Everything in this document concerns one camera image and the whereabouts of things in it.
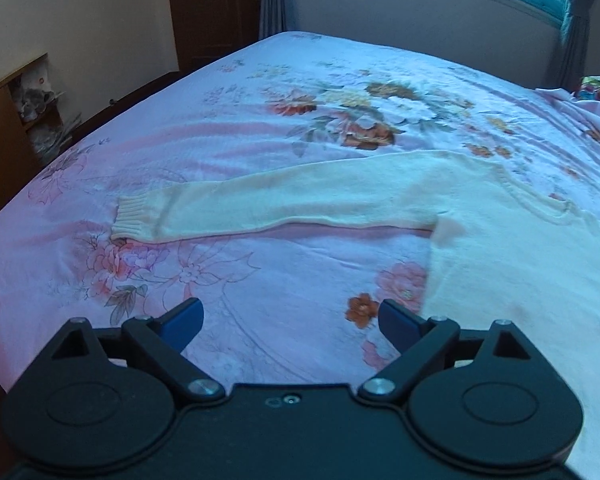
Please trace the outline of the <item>cream knit sweater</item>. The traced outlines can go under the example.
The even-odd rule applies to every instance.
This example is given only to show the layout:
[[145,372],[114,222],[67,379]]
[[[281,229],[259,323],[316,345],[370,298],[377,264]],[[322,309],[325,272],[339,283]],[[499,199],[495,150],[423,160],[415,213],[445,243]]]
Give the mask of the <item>cream knit sweater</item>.
[[516,322],[580,398],[584,430],[570,462],[600,479],[600,220],[494,162],[414,151],[123,197],[111,234],[165,243],[286,223],[428,230],[426,309]]

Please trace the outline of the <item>pink floral bed sheet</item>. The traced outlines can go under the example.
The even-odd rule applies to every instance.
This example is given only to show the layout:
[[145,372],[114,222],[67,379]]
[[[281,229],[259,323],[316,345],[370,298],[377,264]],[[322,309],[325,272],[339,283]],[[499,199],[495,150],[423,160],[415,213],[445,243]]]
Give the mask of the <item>pink floral bed sheet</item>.
[[377,311],[424,305],[426,229],[286,223],[144,243],[111,234],[123,197],[414,151],[494,162],[600,220],[600,106],[432,56],[285,32],[114,119],[0,212],[0,383],[63,322],[117,326],[197,297],[192,361],[226,384],[362,382],[396,357]]

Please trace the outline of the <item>wooden bedside cabinet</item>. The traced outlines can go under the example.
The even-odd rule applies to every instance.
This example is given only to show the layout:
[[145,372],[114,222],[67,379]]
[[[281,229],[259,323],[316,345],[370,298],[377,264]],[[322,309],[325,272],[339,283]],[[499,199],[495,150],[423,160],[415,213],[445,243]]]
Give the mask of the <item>wooden bedside cabinet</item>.
[[42,54],[0,79],[0,210],[72,143]]

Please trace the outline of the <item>dark wooden door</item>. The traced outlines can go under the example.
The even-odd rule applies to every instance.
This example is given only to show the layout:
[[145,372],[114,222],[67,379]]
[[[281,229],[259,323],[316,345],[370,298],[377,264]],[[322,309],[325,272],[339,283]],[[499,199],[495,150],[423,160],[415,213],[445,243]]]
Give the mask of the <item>dark wooden door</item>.
[[169,0],[178,68],[199,70],[258,41],[261,0]]

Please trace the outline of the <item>blue right curtain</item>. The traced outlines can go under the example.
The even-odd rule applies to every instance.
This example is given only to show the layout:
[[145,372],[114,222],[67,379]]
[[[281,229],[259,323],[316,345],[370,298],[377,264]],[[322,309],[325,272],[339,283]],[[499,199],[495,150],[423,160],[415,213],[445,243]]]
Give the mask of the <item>blue right curtain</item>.
[[579,85],[588,53],[593,3],[594,0],[566,0],[559,38],[546,74],[550,88],[572,91]]

